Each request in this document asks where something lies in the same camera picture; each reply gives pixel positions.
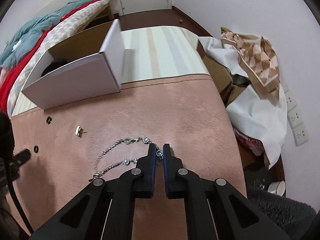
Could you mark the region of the brown cardboard box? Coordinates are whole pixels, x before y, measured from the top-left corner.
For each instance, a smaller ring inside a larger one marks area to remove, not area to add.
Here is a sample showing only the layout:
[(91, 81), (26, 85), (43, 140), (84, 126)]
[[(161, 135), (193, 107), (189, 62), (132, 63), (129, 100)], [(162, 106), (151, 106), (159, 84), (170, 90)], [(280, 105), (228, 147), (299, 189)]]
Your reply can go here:
[(213, 37), (199, 37), (203, 47), (203, 62), (210, 73), (225, 106), (233, 102), (251, 84), (239, 66), (239, 54), (234, 46), (223, 45)]

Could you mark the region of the blue-grey blanket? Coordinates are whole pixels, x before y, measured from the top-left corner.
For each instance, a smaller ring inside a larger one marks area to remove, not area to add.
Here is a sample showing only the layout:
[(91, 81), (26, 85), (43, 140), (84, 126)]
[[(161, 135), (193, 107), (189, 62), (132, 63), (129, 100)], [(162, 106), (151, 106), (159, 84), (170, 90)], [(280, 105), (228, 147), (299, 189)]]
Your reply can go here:
[(18, 29), (1, 53), (1, 67), (8, 69), (16, 67), (21, 59), (35, 47), (44, 31), (50, 29), (52, 26), (56, 26), (61, 18), (73, 9), (90, 1), (93, 0), (69, 2), (54, 12), (33, 18), (25, 23)]

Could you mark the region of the dark grey fuzzy fabric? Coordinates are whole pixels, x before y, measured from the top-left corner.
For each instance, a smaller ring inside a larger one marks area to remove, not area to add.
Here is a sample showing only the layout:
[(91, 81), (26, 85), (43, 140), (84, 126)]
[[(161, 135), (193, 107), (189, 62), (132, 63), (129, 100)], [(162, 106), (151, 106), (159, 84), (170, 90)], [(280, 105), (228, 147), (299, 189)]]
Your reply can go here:
[(316, 218), (308, 204), (249, 187), (247, 198), (291, 239), (301, 239)]

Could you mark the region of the small gold earring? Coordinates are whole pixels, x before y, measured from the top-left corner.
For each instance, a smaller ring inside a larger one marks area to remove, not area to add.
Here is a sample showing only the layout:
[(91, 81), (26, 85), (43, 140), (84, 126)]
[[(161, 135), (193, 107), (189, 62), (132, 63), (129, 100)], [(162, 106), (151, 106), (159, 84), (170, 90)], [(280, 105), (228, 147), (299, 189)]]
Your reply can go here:
[(84, 133), (86, 133), (86, 132), (84, 131), (84, 129), (83, 129), (81, 126), (77, 126), (77, 127), (76, 127), (76, 129), (75, 129), (75, 135), (76, 135), (77, 137), (80, 137), (80, 138), (81, 138)]

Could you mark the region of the brown patterned paper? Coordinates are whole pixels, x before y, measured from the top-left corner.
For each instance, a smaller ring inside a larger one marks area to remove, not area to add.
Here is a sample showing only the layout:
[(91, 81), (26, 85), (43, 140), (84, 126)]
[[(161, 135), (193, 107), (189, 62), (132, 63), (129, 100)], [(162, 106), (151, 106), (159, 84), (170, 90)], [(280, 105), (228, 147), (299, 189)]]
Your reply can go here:
[(279, 64), (269, 40), (255, 35), (237, 34), (221, 28), (221, 42), (238, 52), (239, 66), (246, 72), (260, 97), (279, 100)]

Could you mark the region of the pink table mat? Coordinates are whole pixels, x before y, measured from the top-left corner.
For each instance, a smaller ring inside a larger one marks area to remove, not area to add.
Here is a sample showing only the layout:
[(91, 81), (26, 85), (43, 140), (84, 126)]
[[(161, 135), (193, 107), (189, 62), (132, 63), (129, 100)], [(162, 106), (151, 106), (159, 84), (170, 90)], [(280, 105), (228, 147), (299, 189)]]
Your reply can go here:
[[(15, 151), (31, 150), (14, 185), (34, 231), (88, 185), (98, 154), (121, 138), (169, 144), (186, 169), (208, 180), (224, 178), (246, 193), (231, 122), (205, 74), (131, 82), (119, 93), (34, 108), (11, 122)], [(81, 138), (77, 126), (86, 132)]]

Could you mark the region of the white wrapping paper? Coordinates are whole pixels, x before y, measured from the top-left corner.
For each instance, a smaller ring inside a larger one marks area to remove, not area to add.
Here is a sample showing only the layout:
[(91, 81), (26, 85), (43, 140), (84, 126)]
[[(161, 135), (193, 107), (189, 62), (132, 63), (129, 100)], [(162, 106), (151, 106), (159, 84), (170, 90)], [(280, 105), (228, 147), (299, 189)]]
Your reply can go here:
[[(248, 78), (240, 67), (239, 53), (234, 46), (223, 45), (213, 37), (200, 37), (204, 51), (231, 74)], [(255, 87), (248, 85), (227, 107), (233, 126), (247, 137), (259, 140), (265, 151), (265, 164), (271, 168), (280, 157), (287, 133), (287, 103), (281, 85), (276, 95), (259, 96)]]

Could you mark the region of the white cardboard box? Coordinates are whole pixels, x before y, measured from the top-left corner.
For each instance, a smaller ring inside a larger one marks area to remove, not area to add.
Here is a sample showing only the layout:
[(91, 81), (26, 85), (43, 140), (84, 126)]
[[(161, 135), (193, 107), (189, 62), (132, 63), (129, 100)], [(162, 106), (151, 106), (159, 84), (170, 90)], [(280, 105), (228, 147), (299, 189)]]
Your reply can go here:
[(125, 45), (119, 20), (81, 31), (48, 49), (22, 94), (41, 109), (121, 90)]

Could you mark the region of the white wall socket strip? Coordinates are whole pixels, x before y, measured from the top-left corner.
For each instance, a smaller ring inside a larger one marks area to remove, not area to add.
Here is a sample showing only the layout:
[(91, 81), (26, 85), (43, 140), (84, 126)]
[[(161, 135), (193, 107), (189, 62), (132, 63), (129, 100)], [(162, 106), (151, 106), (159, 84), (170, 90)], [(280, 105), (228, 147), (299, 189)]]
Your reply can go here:
[(286, 103), (287, 103), (287, 120), (292, 130), (295, 145), (300, 146), (309, 140), (308, 131), (304, 125), (303, 117), (294, 96), (286, 84), (282, 84)]

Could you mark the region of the striped pale table cloth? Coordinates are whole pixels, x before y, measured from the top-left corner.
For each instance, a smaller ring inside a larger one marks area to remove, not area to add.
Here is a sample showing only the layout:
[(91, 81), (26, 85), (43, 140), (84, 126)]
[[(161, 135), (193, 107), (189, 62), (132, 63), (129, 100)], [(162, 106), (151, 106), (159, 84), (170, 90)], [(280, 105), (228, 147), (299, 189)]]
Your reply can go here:
[[(173, 26), (121, 30), (125, 45), (122, 84), (189, 74), (206, 74), (197, 52), (198, 37)], [(40, 48), (16, 79), (7, 102), (10, 116), (37, 107), (22, 94), (22, 88), (37, 61), (48, 49)]]

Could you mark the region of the silver chain bracelet blue stones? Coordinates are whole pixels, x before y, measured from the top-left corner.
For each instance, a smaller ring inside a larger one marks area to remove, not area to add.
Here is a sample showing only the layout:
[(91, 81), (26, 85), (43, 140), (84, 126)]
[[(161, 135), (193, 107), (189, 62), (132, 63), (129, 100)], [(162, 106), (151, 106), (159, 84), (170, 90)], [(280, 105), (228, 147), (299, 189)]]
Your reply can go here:
[(156, 163), (163, 160), (163, 151), (149, 137), (121, 138), (98, 154), (93, 165), (93, 175), (88, 181), (92, 182), (95, 179), (103, 178), (107, 172), (110, 172), (119, 166), (137, 165), (138, 159), (144, 154), (133, 152), (133, 150), (139, 148), (136, 144), (144, 145), (142, 147), (143, 150), (147, 150), (150, 145), (155, 146)]

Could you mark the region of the white ceramic cup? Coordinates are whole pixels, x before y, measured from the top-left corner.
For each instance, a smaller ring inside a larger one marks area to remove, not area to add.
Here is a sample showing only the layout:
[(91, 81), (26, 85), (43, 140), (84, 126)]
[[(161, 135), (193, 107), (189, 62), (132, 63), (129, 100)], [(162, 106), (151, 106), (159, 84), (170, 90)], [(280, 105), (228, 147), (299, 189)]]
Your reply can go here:
[(271, 194), (275, 194), (278, 196), (283, 196), (286, 190), (286, 184), (285, 181), (276, 181), (276, 182), (272, 182), (267, 191)]

